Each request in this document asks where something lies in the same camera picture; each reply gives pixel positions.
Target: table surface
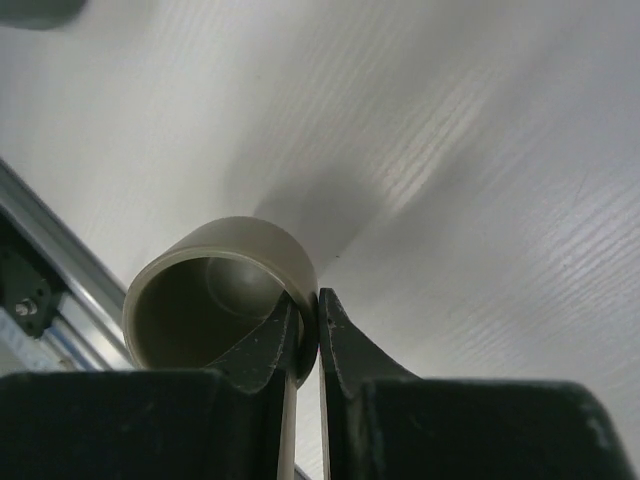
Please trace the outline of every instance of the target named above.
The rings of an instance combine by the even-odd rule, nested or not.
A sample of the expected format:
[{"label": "table surface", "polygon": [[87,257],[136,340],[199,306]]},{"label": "table surface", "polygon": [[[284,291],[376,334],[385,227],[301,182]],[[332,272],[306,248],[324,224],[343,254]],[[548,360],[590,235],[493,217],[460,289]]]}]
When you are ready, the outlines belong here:
[{"label": "table surface", "polygon": [[639,44],[633,0],[89,2],[0,28],[0,156],[125,287],[274,221],[399,362],[582,382],[638,464]]}]

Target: screw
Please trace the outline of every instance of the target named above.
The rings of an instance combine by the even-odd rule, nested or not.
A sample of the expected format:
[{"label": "screw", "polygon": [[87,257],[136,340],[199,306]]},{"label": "screw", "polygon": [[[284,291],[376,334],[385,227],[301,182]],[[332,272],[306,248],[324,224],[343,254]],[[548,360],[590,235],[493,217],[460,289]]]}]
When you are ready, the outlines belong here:
[{"label": "screw", "polygon": [[38,306],[30,298],[25,298],[19,303],[16,303],[16,313],[20,317],[26,317],[27,315],[33,315],[38,311]]}]

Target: gray cup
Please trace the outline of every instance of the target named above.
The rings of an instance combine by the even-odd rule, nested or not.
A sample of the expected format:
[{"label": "gray cup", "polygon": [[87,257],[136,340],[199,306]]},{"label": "gray cup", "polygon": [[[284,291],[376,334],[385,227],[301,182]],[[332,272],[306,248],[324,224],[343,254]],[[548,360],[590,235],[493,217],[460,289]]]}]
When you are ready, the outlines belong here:
[{"label": "gray cup", "polygon": [[187,235],[133,280],[125,341],[143,368],[206,367],[287,292],[301,316],[300,385],[316,357],[317,291],[311,260],[291,235],[256,218],[222,218]]}]

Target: dark object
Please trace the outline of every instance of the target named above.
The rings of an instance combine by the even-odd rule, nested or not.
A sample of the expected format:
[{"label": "dark object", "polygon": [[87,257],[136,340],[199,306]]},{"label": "dark object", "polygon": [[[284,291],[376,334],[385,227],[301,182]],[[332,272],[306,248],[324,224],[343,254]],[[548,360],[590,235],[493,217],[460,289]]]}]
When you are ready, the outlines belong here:
[{"label": "dark object", "polygon": [[27,335],[39,338],[63,290],[48,263],[0,216],[0,305]]},{"label": "dark object", "polygon": [[48,30],[73,20],[87,0],[0,0],[0,24]]},{"label": "dark object", "polygon": [[[349,321],[333,290],[319,307],[333,480],[634,478],[582,387],[421,380]],[[0,478],[291,478],[297,329],[284,295],[211,372],[3,379]]]}]

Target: white table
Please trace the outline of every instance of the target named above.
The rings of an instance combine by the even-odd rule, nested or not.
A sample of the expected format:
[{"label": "white table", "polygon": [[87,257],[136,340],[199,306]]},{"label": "white table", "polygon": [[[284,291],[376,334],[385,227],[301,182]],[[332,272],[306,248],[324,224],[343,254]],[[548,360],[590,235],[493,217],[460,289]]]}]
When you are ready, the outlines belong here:
[{"label": "white table", "polygon": [[634,0],[94,1],[0,29],[0,155],[125,286],[261,216],[408,368],[583,382],[638,464],[639,44]]}]

